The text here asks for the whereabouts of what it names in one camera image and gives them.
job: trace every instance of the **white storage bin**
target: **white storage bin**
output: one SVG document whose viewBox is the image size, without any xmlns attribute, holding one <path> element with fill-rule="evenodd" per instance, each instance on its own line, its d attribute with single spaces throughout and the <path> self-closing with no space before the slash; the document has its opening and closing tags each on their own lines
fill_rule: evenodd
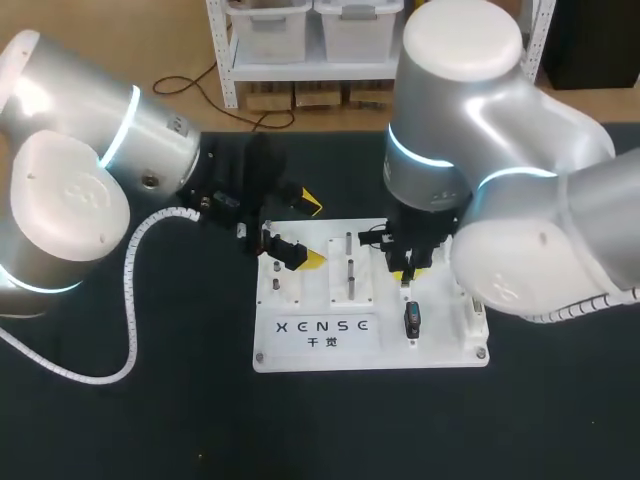
<svg viewBox="0 0 640 480">
<path fill-rule="evenodd" d="M 291 6 L 277 8 L 249 8 L 238 2 L 227 4 L 244 58 L 251 63 L 304 62 L 307 11 L 312 2 L 291 0 Z"/>
<path fill-rule="evenodd" d="M 327 61 L 377 63 L 389 58 L 403 0 L 316 0 Z"/>
</svg>

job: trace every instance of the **white block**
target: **white block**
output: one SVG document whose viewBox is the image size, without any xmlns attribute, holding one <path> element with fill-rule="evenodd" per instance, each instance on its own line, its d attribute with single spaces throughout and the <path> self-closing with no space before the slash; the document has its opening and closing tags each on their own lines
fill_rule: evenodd
<svg viewBox="0 0 640 480">
<path fill-rule="evenodd" d="M 278 277 L 281 289 L 274 292 L 274 260 L 260 257 L 256 371 L 481 367 L 488 363 L 484 308 L 474 310 L 470 295 L 454 280 L 449 243 L 434 252 L 431 269 L 409 289 L 401 289 L 387 270 L 384 254 L 359 246 L 357 232 L 384 223 L 385 219 L 356 219 L 272 224 L 273 233 L 289 242 L 300 241 L 328 261 L 317 270 L 283 269 Z M 360 270 L 355 267 L 356 282 L 359 277 L 363 280 L 354 301 L 348 300 L 341 283 L 347 276 L 346 232 L 353 232 L 352 257 L 360 264 Z M 332 281 L 334 276 L 339 281 Z M 404 328 L 408 300 L 420 305 L 422 326 L 417 341 L 408 340 Z"/>
</svg>

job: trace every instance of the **cable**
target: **cable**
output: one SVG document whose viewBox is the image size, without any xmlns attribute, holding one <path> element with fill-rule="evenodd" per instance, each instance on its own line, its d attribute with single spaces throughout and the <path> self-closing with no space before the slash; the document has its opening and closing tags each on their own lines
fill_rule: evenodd
<svg viewBox="0 0 640 480">
<path fill-rule="evenodd" d="M 200 218 L 200 213 L 196 212 L 195 210 L 182 207 L 172 207 L 160 210 L 147 218 L 144 222 L 142 222 L 142 224 L 140 224 L 140 226 L 133 233 L 133 236 L 129 241 L 129 246 L 127 247 L 127 254 L 124 262 L 123 283 L 124 303 L 127 315 L 127 333 L 129 336 L 129 355 L 127 357 L 127 361 L 124 364 L 124 367 L 122 367 L 119 372 L 108 375 L 106 377 L 90 377 L 87 375 L 81 375 L 79 373 L 75 373 L 62 368 L 55 363 L 50 362 L 43 356 L 38 355 L 36 352 L 31 350 L 24 343 L 19 341 L 17 338 L 15 338 L 13 335 L 2 328 L 0 328 L 0 338 L 4 339 L 7 343 L 9 343 L 9 345 L 16 348 L 18 351 L 29 357 L 34 362 L 40 364 L 48 370 L 51 370 L 53 373 L 68 378 L 69 380 L 80 383 L 87 383 L 89 385 L 107 385 L 122 380 L 129 374 L 129 372 L 131 372 L 133 366 L 136 363 L 136 357 L 138 356 L 138 333 L 136 327 L 135 303 L 133 298 L 133 267 L 135 264 L 136 253 L 138 252 L 138 246 L 140 244 L 140 241 L 142 240 L 142 237 L 144 237 L 144 235 L 153 225 L 161 220 L 164 220 L 165 218 L 170 217 L 181 217 L 197 222 Z"/>
<path fill-rule="evenodd" d="M 213 72 L 216 67 L 218 66 L 218 62 L 215 62 L 213 65 L 211 65 L 209 68 L 207 68 L 203 73 L 201 73 L 197 78 L 192 79 L 189 77 L 185 77 L 183 75 L 170 75 L 168 77 L 162 77 L 159 80 L 156 80 L 153 84 L 153 93 L 155 93 L 156 95 L 163 95 L 163 96 L 171 96 L 171 95 L 179 95 L 183 92 L 186 92 L 187 90 L 189 90 L 190 88 L 196 87 L 200 93 L 202 94 L 202 96 L 204 97 L 204 99 L 207 101 L 207 103 L 209 105 L 211 105 L 213 108 L 215 108 L 218 112 L 231 117 L 235 120 L 238 120 L 240 122 L 243 123 L 247 123 L 249 125 L 253 125 L 253 128 L 251 129 L 252 132 L 255 132 L 256 130 L 258 130 L 258 128 L 264 128 L 267 130 L 284 130 L 285 128 L 289 128 L 291 125 L 293 125 L 296 121 L 296 117 L 293 114 L 292 110 L 283 110 L 280 112 L 274 111 L 274 112 L 265 112 L 260 119 L 258 119 L 258 121 L 254 121 L 251 120 L 249 118 L 244 118 L 244 117 L 240 117 L 238 115 L 234 115 L 233 113 L 229 113 L 226 110 L 224 110 L 223 108 L 221 108 L 220 106 L 216 105 L 213 100 L 211 100 L 211 98 L 209 98 L 209 96 L 207 95 L 207 93 L 204 91 L 204 88 L 202 88 L 202 85 L 200 85 L 200 80 L 202 80 L 204 77 L 206 77 L 207 75 L 209 75 L 211 72 Z M 169 80 L 182 80 L 187 82 L 187 84 L 182 87 L 182 88 L 178 88 L 177 90 L 160 90 L 158 87 L 164 83 L 167 82 Z M 262 123 L 267 117 L 271 116 L 271 115 L 281 115 L 283 113 L 286 113 L 289 115 L 289 121 L 283 125 L 268 125 L 265 123 Z"/>
<path fill-rule="evenodd" d="M 631 290 L 626 290 L 622 293 L 622 298 L 611 294 L 600 295 L 599 297 L 589 298 L 545 315 L 523 316 L 522 318 L 533 323 L 557 323 L 564 320 L 570 320 L 572 318 L 578 318 L 589 313 L 617 307 L 619 305 L 640 303 L 639 288 L 632 288 Z"/>
<path fill-rule="evenodd" d="M 387 226 L 387 224 L 386 224 L 386 223 L 381 223 L 381 224 L 379 224 L 379 225 L 374 225 L 373 227 L 371 227 L 371 228 L 369 229 L 369 231 L 370 231 L 370 232 L 373 232 L 373 229 L 374 229 L 374 228 L 378 228 L 378 227 L 386 227 L 386 226 Z M 370 246 L 371 248 L 375 248 L 376 250 L 380 250 L 380 247 L 376 247 L 373 243 L 372 243 L 371 245 L 369 245 L 369 246 Z"/>
</svg>

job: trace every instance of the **screw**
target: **screw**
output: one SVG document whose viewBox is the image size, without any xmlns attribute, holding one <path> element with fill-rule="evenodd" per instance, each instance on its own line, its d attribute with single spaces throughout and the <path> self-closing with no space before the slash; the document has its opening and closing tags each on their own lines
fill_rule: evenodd
<svg viewBox="0 0 640 480">
<path fill-rule="evenodd" d="M 155 175 L 145 174 L 142 176 L 142 185 L 144 186 L 144 188 L 152 190 L 160 185 L 160 180 L 158 180 L 158 177 L 156 177 Z"/>
</svg>

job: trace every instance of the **floor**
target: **floor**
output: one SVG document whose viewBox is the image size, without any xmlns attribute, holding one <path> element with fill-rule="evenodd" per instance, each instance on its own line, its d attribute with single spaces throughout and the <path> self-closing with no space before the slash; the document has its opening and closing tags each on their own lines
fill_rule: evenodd
<svg viewBox="0 0 640 480">
<path fill-rule="evenodd" d="M 160 77 L 194 77 L 214 60 L 205 0 L 0 0 L 0 46 L 25 28 L 55 38 L 147 92 Z M 202 83 L 222 104 L 217 74 Z M 640 88 L 551 94 L 600 122 L 640 121 Z M 204 130 L 251 128 L 213 110 L 196 90 L 160 101 Z M 381 130 L 389 121 L 389 112 L 342 110 L 296 113 L 296 117 L 291 130 Z M 286 120 L 283 116 L 269 121 Z"/>
</svg>

